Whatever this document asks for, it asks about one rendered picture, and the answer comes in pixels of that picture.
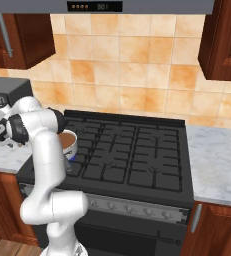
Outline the brown wooden base cupboard door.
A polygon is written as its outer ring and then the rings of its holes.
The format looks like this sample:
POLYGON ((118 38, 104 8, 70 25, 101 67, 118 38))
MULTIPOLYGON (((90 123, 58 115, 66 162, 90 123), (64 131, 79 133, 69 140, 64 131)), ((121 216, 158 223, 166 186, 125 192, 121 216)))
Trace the brown wooden base cupboard door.
POLYGON ((231 256, 231 206, 196 201, 181 256, 231 256), (202 204, 201 217, 195 232, 191 233, 197 204, 202 204))

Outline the brown wooden wall cupboard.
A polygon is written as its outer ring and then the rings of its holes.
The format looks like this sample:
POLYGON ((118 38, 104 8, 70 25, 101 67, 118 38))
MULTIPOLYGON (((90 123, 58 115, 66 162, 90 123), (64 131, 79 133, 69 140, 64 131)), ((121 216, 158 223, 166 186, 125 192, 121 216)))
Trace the brown wooden wall cupboard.
POLYGON ((231 0, 215 0, 205 17, 198 61, 207 80, 231 81, 231 0))

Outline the black gas stove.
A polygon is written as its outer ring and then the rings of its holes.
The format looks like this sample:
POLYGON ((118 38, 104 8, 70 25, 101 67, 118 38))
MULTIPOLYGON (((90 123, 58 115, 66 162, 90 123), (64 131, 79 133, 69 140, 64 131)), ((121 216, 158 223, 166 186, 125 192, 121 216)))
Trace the black gas stove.
POLYGON ((183 245, 194 203, 184 121, 76 110, 64 116, 78 149, 58 188, 83 191, 98 205, 89 204, 76 225, 160 235, 183 245), (128 213, 126 205, 134 211, 128 213))

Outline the brown wooden wall cupboard door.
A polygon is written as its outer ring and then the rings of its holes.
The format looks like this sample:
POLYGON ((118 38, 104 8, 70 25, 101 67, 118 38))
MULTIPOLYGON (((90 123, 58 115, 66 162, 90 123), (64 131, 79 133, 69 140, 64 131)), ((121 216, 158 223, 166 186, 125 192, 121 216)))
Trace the brown wooden wall cupboard door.
POLYGON ((49 14, 2 14, 0 68, 27 70, 55 53, 49 14))

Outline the grey range hood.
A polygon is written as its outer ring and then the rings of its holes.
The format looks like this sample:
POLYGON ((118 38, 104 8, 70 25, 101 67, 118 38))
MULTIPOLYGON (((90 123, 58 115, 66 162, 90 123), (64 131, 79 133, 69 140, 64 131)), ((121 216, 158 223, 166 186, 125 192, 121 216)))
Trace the grey range hood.
POLYGON ((215 0, 0 0, 0 13, 211 14, 215 0))

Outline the black oven door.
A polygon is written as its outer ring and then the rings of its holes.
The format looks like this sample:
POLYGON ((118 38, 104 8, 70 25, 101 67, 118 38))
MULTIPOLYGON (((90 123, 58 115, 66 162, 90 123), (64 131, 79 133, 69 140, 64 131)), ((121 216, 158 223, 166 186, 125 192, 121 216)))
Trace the black oven door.
POLYGON ((151 237, 85 224, 77 224, 75 232, 88 256, 181 256, 181 239, 151 237))

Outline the saucepan with hot chocolate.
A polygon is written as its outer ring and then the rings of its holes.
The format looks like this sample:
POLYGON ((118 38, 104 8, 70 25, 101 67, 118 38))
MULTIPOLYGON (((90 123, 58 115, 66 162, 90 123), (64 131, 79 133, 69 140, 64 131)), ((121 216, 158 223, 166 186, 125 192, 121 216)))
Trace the saucepan with hot chocolate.
POLYGON ((70 173, 72 171, 71 162, 73 161, 78 149, 77 135, 70 130, 64 130, 59 134, 59 138, 63 147, 65 170, 67 173, 70 173))

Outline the brown wooden base cupboard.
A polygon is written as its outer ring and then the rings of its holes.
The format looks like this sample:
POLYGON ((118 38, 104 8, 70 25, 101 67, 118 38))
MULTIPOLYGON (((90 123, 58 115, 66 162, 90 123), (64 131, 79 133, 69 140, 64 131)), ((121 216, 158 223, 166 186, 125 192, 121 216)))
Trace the brown wooden base cupboard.
POLYGON ((0 172, 0 238, 38 246, 32 226, 20 218, 22 201, 15 175, 0 172))

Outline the dark grey coffee machine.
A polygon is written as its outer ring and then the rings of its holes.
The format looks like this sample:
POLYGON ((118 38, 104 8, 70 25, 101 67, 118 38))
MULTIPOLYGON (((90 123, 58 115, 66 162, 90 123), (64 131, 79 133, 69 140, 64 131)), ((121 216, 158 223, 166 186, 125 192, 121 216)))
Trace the dark grey coffee machine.
POLYGON ((29 79, 0 77, 0 108, 14 103, 22 97, 32 96, 29 79))

